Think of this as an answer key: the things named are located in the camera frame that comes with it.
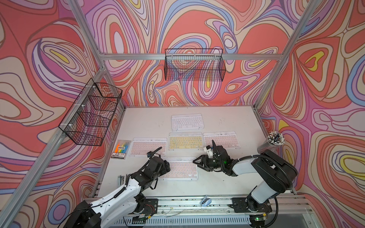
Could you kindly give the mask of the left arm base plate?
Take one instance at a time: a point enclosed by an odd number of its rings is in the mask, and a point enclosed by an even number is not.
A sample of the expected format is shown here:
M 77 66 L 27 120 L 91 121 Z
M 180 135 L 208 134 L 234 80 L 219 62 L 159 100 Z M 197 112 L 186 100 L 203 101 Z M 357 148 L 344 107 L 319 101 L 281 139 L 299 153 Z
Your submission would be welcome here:
M 145 215 L 154 215 L 157 213 L 158 209 L 158 199 L 144 199 L 137 203 L 137 207 L 134 210 L 134 214 L 145 214 Z

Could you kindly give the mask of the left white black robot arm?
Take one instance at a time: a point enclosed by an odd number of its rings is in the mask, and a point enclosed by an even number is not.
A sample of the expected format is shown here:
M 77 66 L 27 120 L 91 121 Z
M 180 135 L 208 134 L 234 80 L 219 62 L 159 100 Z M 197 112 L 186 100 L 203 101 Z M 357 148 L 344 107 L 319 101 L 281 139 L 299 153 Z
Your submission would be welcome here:
M 146 205 L 144 190 L 154 189 L 153 182 L 170 172 L 170 164 L 158 156 L 149 158 L 146 164 L 128 177 L 126 183 L 110 194 L 87 203 L 82 201 L 65 219 L 65 228 L 109 228 L 118 219 L 131 213 L 152 213 L 155 209 Z

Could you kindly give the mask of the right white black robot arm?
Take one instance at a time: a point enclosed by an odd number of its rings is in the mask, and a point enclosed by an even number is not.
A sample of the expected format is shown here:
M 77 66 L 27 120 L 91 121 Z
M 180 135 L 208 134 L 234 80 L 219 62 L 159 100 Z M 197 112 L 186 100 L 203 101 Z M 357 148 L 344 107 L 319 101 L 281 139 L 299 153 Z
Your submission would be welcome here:
M 263 181 L 245 199 L 247 210 L 257 212 L 268 199 L 293 188 L 297 169 L 271 150 L 261 154 L 232 159 L 223 146 L 204 148 L 206 154 L 193 160 L 193 164 L 207 172 L 222 172 L 231 177 L 258 173 Z

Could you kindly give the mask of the pink keyboard front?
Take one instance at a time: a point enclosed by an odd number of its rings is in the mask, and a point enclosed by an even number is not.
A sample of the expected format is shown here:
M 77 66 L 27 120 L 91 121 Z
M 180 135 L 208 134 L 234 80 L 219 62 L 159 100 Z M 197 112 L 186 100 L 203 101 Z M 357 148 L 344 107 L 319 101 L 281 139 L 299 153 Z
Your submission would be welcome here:
M 165 181 L 197 181 L 198 167 L 188 158 L 170 158 L 170 172 L 160 178 Z

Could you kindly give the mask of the white keyboard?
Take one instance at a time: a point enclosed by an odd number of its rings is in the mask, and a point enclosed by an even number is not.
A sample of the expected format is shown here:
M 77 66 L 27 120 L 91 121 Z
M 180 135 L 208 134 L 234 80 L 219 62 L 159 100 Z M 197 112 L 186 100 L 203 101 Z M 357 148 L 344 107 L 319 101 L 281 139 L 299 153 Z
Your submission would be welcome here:
M 199 130 L 204 128 L 201 114 L 186 114 L 171 116 L 172 130 Z

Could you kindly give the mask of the yellow keyboard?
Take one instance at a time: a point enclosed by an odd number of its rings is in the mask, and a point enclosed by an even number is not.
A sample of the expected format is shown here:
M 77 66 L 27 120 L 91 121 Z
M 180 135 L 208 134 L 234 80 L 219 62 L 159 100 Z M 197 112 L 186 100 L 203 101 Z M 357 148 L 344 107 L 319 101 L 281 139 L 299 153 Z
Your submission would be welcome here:
M 170 133 L 169 151 L 201 150 L 203 149 L 203 134 L 200 132 Z

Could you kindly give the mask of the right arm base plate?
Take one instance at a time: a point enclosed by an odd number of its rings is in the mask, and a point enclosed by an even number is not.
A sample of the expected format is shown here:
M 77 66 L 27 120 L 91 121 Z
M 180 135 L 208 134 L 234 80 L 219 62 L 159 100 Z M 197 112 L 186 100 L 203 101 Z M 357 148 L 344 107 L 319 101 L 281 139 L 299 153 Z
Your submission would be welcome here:
M 252 198 L 232 198 L 232 204 L 228 205 L 235 213 L 266 213 L 272 212 L 272 207 L 267 199 L 263 203 L 258 203 Z

